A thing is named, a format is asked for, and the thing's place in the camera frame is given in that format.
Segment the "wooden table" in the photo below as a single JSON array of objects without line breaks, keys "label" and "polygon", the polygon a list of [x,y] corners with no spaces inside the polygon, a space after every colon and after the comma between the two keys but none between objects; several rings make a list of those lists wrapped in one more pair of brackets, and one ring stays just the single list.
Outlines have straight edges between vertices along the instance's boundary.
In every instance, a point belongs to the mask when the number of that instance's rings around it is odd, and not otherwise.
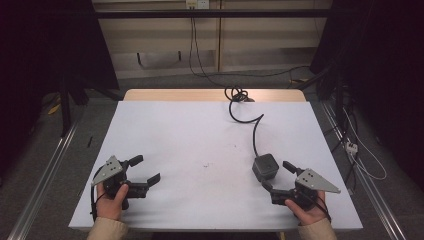
[{"label": "wooden table", "polygon": [[[296,89],[248,89],[256,102],[305,102]],[[222,89],[130,89],[125,101],[227,101]]]}]

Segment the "black curtain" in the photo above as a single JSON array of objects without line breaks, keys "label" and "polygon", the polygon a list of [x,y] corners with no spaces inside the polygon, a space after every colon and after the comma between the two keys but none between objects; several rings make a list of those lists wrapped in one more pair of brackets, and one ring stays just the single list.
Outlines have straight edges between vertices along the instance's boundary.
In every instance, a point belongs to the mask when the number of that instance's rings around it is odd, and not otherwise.
[{"label": "black curtain", "polygon": [[332,0],[310,69],[341,72],[378,137],[424,189],[424,0]]},{"label": "black curtain", "polygon": [[93,0],[0,0],[0,186],[57,93],[82,105],[117,77]]}]

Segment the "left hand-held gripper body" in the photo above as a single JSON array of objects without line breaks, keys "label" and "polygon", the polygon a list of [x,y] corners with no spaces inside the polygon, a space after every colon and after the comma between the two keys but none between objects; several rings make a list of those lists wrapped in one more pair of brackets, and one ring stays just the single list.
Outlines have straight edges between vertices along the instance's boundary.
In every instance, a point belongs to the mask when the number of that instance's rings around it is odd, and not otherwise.
[{"label": "left hand-held gripper body", "polygon": [[149,186],[147,183],[132,183],[127,179],[126,172],[129,167],[129,160],[119,161],[116,156],[112,155],[106,163],[101,166],[95,173],[91,187],[101,183],[106,191],[106,194],[112,198],[115,197],[122,184],[129,186],[129,191],[122,203],[122,209],[129,208],[129,198],[145,198]]}]

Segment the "black metal stand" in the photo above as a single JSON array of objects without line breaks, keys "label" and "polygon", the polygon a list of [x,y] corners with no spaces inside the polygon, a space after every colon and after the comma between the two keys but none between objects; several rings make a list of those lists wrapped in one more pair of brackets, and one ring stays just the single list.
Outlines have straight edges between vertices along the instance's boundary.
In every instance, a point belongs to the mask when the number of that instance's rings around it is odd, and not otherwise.
[{"label": "black metal stand", "polygon": [[71,110],[69,103],[69,89],[67,86],[67,79],[63,76],[59,83],[59,93],[61,99],[61,112],[62,112],[62,133],[61,136],[65,137],[69,132],[72,124]]}]

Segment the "person's left hand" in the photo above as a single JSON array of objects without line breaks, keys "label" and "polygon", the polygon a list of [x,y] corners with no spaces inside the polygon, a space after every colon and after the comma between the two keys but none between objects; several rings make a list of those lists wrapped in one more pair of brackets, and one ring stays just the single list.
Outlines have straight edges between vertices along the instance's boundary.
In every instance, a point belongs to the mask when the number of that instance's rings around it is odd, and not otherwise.
[{"label": "person's left hand", "polygon": [[97,191],[97,216],[107,218],[115,221],[121,220],[122,215],[122,203],[128,193],[129,186],[123,184],[114,198],[110,198],[102,184],[96,186]]}]

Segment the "white wall socket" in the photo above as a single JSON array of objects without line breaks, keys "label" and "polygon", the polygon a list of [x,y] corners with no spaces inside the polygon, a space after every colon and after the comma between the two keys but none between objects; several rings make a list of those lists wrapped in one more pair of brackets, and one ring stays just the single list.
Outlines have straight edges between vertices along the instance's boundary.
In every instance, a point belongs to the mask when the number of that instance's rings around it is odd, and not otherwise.
[{"label": "white wall socket", "polygon": [[185,0],[187,9],[201,9],[206,10],[210,8],[209,0]]}]

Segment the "beige wall cabinet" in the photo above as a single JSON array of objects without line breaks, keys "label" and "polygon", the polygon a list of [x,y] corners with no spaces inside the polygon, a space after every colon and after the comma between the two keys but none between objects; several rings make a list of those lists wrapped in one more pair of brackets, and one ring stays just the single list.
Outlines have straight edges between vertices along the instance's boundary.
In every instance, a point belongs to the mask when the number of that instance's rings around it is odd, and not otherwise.
[{"label": "beige wall cabinet", "polygon": [[[209,0],[214,9],[328,9],[332,0]],[[93,0],[94,9],[171,10],[185,0]],[[311,64],[324,18],[99,21],[119,79],[289,69]]]}]

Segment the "person's right hand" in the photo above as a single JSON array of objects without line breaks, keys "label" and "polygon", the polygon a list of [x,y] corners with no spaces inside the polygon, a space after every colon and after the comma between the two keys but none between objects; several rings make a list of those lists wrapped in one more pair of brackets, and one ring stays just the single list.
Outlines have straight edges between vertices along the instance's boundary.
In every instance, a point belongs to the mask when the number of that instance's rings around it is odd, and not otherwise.
[{"label": "person's right hand", "polygon": [[318,198],[313,208],[308,211],[303,210],[291,199],[285,201],[286,206],[293,212],[293,214],[299,219],[300,225],[305,226],[313,224],[324,218],[328,218],[329,213],[325,202],[325,193],[323,191],[318,192]]}]

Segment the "aluminium floor rail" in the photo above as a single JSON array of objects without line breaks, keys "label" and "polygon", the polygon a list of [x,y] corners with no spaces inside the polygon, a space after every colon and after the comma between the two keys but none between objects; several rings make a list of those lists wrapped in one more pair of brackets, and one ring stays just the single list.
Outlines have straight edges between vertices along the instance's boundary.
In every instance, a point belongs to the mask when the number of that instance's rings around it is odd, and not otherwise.
[{"label": "aluminium floor rail", "polygon": [[23,211],[19,215],[17,222],[12,228],[7,240],[26,240],[29,230],[41,208],[41,205],[46,197],[47,191],[53,182],[53,179],[58,171],[58,168],[69,148],[70,143],[78,128],[79,122],[76,121],[59,139],[58,144],[49,159],[49,162],[37,184],[34,191],[31,193]]},{"label": "aluminium floor rail", "polygon": [[347,154],[349,164],[356,170],[356,179],[359,180],[367,193],[367,196],[374,207],[379,219],[381,220],[385,230],[387,231],[391,240],[407,240],[398,220],[396,219],[393,211],[383,198],[375,184],[375,178],[371,176],[366,167],[363,165],[362,160],[358,155],[349,153],[345,143],[349,139],[348,135],[343,132],[342,128],[336,121],[335,110],[329,103],[321,104],[329,123],[332,126],[332,131],[337,136],[340,146]]}]

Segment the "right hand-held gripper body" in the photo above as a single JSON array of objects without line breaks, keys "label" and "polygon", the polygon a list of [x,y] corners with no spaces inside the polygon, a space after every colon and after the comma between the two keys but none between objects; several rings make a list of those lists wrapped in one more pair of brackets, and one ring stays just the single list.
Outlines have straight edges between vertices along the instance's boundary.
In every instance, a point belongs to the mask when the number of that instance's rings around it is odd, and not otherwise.
[{"label": "right hand-held gripper body", "polygon": [[331,192],[339,194],[341,190],[310,168],[297,168],[295,187],[290,190],[274,189],[270,193],[271,202],[276,205],[285,205],[291,199],[303,210],[314,207],[318,192]]}]

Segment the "black cube power adapter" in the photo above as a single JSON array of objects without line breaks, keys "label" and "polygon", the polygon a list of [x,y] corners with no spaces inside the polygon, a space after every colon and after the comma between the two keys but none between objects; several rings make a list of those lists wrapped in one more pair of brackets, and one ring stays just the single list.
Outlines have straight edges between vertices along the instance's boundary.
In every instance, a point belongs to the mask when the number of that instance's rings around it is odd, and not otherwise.
[{"label": "black cube power adapter", "polygon": [[268,153],[254,159],[252,170],[256,179],[261,182],[273,179],[279,170],[279,165],[273,155]]}]

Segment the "white table mat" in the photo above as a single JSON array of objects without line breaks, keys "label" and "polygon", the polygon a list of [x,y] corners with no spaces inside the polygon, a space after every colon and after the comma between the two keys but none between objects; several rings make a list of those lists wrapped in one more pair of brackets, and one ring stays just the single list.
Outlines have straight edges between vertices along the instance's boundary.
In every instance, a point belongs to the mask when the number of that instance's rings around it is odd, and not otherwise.
[{"label": "white table mat", "polygon": [[307,102],[151,102],[118,104],[95,161],[142,155],[132,182],[160,174],[144,199],[123,214],[143,231],[285,231],[298,225],[274,205],[254,176],[257,154],[278,163],[311,168],[337,186],[326,203],[332,226],[356,230],[362,223]]}]

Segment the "black horizontal frame bar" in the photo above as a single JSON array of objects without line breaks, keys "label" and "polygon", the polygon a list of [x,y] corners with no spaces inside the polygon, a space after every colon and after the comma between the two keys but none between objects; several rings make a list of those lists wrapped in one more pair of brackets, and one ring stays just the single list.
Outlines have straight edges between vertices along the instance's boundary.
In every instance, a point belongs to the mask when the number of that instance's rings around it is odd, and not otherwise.
[{"label": "black horizontal frame bar", "polygon": [[102,19],[131,18],[315,18],[329,17],[334,12],[328,9],[289,10],[139,10],[139,11],[98,11]]}]

